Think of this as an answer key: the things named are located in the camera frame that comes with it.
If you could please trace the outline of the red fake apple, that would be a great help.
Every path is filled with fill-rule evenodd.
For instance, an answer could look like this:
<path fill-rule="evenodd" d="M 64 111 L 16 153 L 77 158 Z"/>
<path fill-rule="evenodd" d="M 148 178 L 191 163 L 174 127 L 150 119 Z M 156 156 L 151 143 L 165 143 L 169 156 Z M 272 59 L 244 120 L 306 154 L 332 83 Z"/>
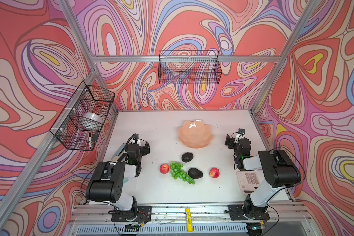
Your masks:
<path fill-rule="evenodd" d="M 210 177 L 216 179 L 220 176 L 220 171 L 217 168 L 211 168 L 209 175 L 210 175 Z"/>
<path fill-rule="evenodd" d="M 159 168 L 160 173 L 167 174 L 169 173 L 170 167 L 168 164 L 162 164 Z"/>

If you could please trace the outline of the green fake grape bunch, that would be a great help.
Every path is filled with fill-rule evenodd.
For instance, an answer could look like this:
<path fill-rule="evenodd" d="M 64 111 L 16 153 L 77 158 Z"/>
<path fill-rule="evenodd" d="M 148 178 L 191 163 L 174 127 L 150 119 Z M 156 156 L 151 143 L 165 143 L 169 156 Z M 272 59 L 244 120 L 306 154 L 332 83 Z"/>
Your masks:
<path fill-rule="evenodd" d="M 188 184 L 195 184 L 194 179 L 183 169 L 183 165 L 180 162 L 170 163 L 170 174 L 175 180 L 180 179 Z"/>

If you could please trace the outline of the small dark fake avocado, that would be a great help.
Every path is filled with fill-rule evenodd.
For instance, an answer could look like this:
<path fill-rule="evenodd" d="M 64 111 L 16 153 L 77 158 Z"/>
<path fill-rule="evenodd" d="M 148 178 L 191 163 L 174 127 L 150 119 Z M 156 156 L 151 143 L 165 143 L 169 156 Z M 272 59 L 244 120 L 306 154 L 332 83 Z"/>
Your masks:
<path fill-rule="evenodd" d="M 184 163 L 190 162 L 194 158 L 193 153 L 191 152 L 186 152 L 182 155 L 181 160 Z"/>

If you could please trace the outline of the large dark fake avocado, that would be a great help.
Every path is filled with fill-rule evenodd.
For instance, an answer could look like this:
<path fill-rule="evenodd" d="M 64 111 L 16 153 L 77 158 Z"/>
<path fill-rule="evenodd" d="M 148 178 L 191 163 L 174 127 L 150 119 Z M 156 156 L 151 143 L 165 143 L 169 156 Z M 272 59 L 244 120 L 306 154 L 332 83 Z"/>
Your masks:
<path fill-rule="evenodd" d="M 197 168 L 190 168 L 190 169 L 188 170 L 188 175 L 189 175 L 192 179 L 196 180 L 196 179 L 202 178 L 204 174 L 203 174 L 202 171 L 198 170 Z"/>

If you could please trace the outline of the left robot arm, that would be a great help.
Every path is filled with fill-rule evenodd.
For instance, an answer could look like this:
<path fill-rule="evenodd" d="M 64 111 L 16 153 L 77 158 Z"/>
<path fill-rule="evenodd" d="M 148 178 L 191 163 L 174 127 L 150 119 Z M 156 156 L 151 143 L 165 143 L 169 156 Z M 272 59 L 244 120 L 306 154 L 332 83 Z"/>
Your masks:
<path fill-rule="evenodd" d="M 105 203 L 112 207 L 109 214 L 113 222 L 147 222 L 151 207 L 138 208 L 135 197 L 124 193 L 124 180 L 139 177 L 142 157 L 150 153 L 149 143 L 137 133 L 125 143 L 121 156 L 116 161 L 99 162 L 86 188 L 85 197 L 89 201 Z"/>

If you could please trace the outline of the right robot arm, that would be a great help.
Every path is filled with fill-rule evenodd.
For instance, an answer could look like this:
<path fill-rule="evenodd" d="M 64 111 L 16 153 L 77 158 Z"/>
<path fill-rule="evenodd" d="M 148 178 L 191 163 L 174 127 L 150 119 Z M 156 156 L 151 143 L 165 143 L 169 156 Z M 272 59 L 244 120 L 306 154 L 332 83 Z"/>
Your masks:
<path fill-rule="evenodd" d="M 225 146 L 234 151 L 234 166 L 237 176 L 244 176 L 251 182 L 251 175 L 257 170 L 263 172 L 264 180 L 252 193 L 247 193 L 242 205 L 229 205 L 231 220 L 269 220 L 268 207 L 280 191 L 294 187 L 301 182 L 301 172 L 284 150 L 262 150 L 251 156 L 251 141 L 244 137 L 245 130 L 239 129 L 236 137 L 226 136 Z"/>

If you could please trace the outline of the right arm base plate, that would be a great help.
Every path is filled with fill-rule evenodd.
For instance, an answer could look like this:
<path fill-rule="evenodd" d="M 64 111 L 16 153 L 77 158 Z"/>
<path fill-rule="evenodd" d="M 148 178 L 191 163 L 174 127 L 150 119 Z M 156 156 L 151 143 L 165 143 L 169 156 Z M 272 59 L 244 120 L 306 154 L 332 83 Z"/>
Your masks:
<path fill-rule="evenodd" d="M 268 221 L 270 219 L 267 207 L 251 205 L 228 205 L 225 213 L 230 215 L 231 220 Z"/>

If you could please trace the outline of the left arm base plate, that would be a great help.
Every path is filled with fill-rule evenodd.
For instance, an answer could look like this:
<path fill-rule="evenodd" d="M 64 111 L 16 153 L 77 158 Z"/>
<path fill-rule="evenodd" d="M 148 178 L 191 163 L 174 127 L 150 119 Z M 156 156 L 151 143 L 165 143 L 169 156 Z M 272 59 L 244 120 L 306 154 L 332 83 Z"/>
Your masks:
<path fill-rule="evenodd" d="M 108 211 L 112 222 L 147 223 L 151 220 L 152 206 L 135 206 L 129 211 L 116 208 Z"/>

